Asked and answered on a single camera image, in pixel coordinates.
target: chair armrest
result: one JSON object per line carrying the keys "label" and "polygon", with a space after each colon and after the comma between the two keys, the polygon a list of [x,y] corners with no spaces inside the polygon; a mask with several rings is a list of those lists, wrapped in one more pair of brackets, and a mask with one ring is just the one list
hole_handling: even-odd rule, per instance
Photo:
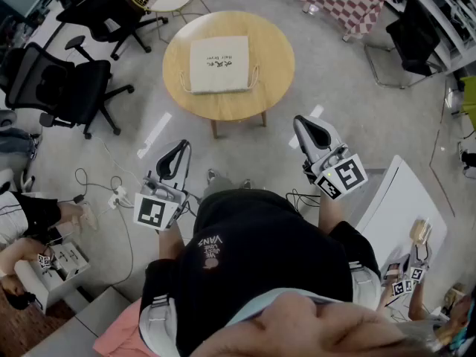
{"label": "chair armrest", "polygon": [[70,39],[68,43],[65,46],[65,50],[69,50],[72,48],[77,48],[78,46],[81,46],[86,39],[86,36],[78,36],[74,37],[73,39]]}
{"label": "chair armrest", "polygon": [[44,127],[52,127],[52,126],[60,126],[60,127],[68,127],[68,128],[74,127],[74,123],[67,123],[61,120],[56,120],[53,115],[47,114],[46,112],[43,112],[39,116],[39,123]]}

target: table leg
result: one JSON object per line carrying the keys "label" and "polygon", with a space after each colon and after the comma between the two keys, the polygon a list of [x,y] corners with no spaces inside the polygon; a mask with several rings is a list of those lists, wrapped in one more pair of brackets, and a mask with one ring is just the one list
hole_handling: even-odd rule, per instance
{"label": "table leg", "polygon": [[160,31],[160,27],[158,26],[158,14],[157,12],[155,12],[155,23],[157,24],[157,33],[158,33],[158,40],[161,41],[161,31]]}
{"label": "table leg", "polygon": [[216,131],[216,120],[210,120],[211,123],[211,131],[213,132],[213,137],[218,139],[218,132]]}
{"label": "table leg", "polygon": [[261,119],[263,119],[263,127],[266,127],[268,124],[266,123],[266,111],[261,113]]}

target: white desk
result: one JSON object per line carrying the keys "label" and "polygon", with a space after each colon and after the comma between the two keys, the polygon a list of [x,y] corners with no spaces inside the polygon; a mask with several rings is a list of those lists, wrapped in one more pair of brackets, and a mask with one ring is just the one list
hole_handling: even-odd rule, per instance
{"label": "white desk", "polygon": [[382,183],[364,194],[350,223],[369,240],[383,269],[389,260],[410,253],[410,230],[416,219],[429,219],[432,225],[428,243],[433,260],[446,237],[446,223],[422,183],[397,155]]}

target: shoe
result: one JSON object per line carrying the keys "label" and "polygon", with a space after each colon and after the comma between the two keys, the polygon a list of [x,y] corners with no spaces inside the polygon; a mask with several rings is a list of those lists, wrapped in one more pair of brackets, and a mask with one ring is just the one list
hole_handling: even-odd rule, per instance
{"label": "shoe", "polygon": [[240,185],[239,185],[239,188],[240,189],[253,189],[253,181],[250,180],[249,178],[247,178],[245,181],[243,181]]}
{"label": "shoe", "polygon": [[36,155],[38,155],[38,148],[35,147],[30,154],[30,160],[34,160],[36,158]]}
{"label": "shoe", "polygon": [[30,138],[33,141],[33,144],[35,144],[35,147],[38,147],[43,139],[42,134],[30,134]]}
{"label": "shoe", "polygon": [[212,170],[211,168],[207,171],[207,183],[210,185],[211,181],[220,176],[220,174],[215,171],[215,170]]}
{"label": "shoe", "polygon": [[89,226],[97,230],[97,217],[91,209],[89,202],[82,202],[81,207],[83,208],[83,215],[81,216]]}
{"label": "shoe", "polygon": [[458,141],[458,156],[460,158],[460,161],[463,162],[463,153],[468,152],[467,149],[463,149],[463,146],[461,145],[461,142]]}

